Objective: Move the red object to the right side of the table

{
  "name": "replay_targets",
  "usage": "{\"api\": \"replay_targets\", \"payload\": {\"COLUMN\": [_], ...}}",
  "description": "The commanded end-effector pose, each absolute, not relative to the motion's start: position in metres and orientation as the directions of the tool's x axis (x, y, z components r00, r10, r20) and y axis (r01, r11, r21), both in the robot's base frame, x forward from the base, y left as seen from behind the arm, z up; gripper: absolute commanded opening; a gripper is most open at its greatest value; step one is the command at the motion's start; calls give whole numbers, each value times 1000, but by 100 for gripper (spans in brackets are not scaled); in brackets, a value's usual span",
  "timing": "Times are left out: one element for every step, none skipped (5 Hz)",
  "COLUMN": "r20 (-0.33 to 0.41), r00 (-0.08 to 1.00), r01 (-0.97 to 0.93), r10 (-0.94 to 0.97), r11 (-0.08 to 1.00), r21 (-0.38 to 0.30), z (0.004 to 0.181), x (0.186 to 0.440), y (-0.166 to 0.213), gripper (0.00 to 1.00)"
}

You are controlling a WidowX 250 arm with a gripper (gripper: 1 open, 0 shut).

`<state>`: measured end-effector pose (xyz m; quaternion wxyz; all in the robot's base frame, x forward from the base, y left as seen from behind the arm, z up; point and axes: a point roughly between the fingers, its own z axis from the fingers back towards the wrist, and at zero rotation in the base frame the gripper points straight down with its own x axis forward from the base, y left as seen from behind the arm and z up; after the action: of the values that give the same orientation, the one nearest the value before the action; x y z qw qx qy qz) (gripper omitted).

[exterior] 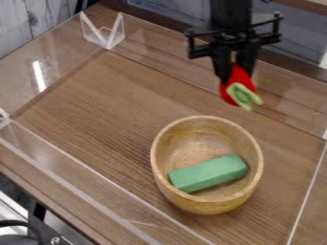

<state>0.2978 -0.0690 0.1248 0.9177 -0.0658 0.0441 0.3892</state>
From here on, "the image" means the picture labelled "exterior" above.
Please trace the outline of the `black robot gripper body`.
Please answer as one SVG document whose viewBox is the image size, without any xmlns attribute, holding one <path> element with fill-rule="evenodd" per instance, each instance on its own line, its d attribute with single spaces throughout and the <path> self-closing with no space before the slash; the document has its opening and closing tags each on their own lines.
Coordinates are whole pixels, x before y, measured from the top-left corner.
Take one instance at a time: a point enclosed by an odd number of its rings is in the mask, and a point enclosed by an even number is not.
<svg viewBox="0 0 327 245">
<path fill-rule="evenodd" d="M 260 41 L 260 47 L 277 43 L 281 38 L 281 20 L 283 15 L 279 12 L 260 13 L 251 17 L 251 22 L 244 27 L 221 27 L 208 21 L 201 26 L 186 29 L 184 35 L 188 39 L 188 58 L 211 57 L 213 48 L 219 46 L 228 47 L 237 54 L 252 39 Z"/>
</svg>

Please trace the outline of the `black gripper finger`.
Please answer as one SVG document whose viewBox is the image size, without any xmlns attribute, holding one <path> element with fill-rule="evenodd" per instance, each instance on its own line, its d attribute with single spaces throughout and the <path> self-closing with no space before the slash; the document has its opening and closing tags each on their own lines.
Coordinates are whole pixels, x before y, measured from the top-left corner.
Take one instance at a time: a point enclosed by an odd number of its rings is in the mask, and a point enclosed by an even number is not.
<svg viewBox="0 0 327 245">
<path fill-rule="evenodd" d="M 244 47 L 237 51 L 236 63 L 247 71 L 248 76 L 252 76 L 257 51 L 260 48 L 260 41 L 257 39 L 249 40 Z"/>
<path fill-rule="evenodd" d="M 221 84 L 227 84 L 231 75 L 231 49 L 221 46 L 215 47 L 211 58 L 215 74 L 219 77 Z"/>
</svg>

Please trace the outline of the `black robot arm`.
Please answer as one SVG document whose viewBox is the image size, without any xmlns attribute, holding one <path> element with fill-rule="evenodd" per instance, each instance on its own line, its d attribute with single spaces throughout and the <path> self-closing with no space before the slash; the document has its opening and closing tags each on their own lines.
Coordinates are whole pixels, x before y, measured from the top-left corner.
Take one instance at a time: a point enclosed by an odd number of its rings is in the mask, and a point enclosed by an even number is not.
<svg viewBox="0 0 327 245">
<path fill-rule="evenodd" d="M 251 76 L 260 47 L 281 41 L 281 20 L 279 12 L 255 13 L 252 0 L 209 0 L 208 21 L 184 30 L 188 58 L 208 56 L 215 75 L 227 84 L 236 54 L 236 64 Z"/>
</svg>

